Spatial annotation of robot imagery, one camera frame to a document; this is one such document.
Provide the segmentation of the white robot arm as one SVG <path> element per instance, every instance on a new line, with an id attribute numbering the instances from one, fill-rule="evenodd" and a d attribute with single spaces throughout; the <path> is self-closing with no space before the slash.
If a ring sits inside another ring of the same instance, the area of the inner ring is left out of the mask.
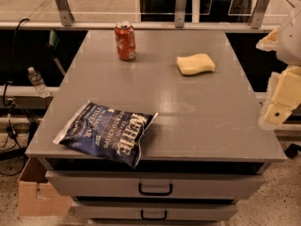
<path id="1" fill-rule="evenodd" d="M 283 72 L 271 73 L 258 120 L 261 129 L 275 130 L 301 105 L 301 4 L 256 48 L 275 51 L 277 59 L 287 64 Z"/>

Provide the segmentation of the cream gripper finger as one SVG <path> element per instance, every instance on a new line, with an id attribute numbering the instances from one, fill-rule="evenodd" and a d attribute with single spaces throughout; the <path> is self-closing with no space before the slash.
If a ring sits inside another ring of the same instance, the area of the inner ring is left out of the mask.
<path id="1" fill-rule="evenodd" d="M 265 52 L 276 51 L 278 31 L 278 27 L 273 29 L 267 36 L 258 41 L 256 48 Z"/>
<path id="2" fill-rule="evenodd" d="M 258 125 L 275 130 L 301 105 L 301 67 L 289 65 L 282 73 L 272 72 Z"/>

